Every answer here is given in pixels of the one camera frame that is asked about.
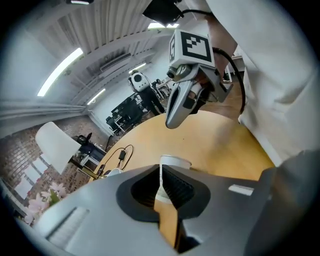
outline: person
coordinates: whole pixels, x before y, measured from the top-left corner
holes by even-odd
[[[132,74],[129,76],[128,82],[131,89],[135,93],[138,93],[141,97],[143,105],[146,106],[146,108],[149,111],[151,111],[155,116],[159,115],[159,112],[157,111],[155,106],[157,106],[161,113],[165,112],[164,107],[158,100],[156,94],[151,88],[149,80],[144,74],[137,70],[134,70],[132,71]]]
[[[213,47],[229,56],[237,45],[241,47],[246,105],[238,120],[272,162],[279,166],[303,150],[317,148],[318,60],[288,13],[273,1],[186,0],[186,4],[213,13],[214,17],[201,16]],[[228,60],[213,56],[223,74]]]

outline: white sleeve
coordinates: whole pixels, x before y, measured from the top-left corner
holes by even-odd
[[[320,79],[319,68],[295,21],[275,1],[207,0],[207,3],[245,53],[247,105],[239,117],[240,123],[252,132],[275,165],[312,148],[306,143],[310,139],[301,143],[298,138],[319,140],[319,136],[312,134],[312,130],[303,133],[302,129],[292,129],[292,125],[315,124],[313,115],[308,117],[307,109],[296,99],[307,86],[315,88],[313,84]],[[290,111],[293,105],[301,110],[299,115]]]

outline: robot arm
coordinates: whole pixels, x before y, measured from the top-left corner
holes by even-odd
[[[207,37],[176,29],[169,52],[167,75],[177,86],[169,97],[165,125],[175,129],[206,102],[223,102],[233,84],[221,83]]]

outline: wooden table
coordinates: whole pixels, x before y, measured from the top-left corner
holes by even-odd
[[[165,117],[165,114],[155,116],[128,132],[94,172],[97,173],[116,149],[129,144],[134,146],[134,152],[124,171],[159,164],[161,155],[189,160],[191,168],[197,171],[248,180],[258,180],[263,170],[274,166],[249,130],[227,117],[200,110],[198,114],[189,115],[176,129],[166,128]],[[119,153],[120,150],[108,161],[105,171],[117,167]],[[160,232],[174,246],[176,209],[157,200],[154,209],[160,215]]]

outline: ceiling duct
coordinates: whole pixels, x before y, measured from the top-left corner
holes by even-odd
[[[119,64],[120,64],[120,66],[124,66],[124,65],[128,64],[130,61],[130,58],[131,58],[130,53],[123,54],[123,55],[109,61],[107,64],[101,66],[100,70],[102,73],[108,69],[111,69],[111,68],[116,70],[119,68],[118,67]]]

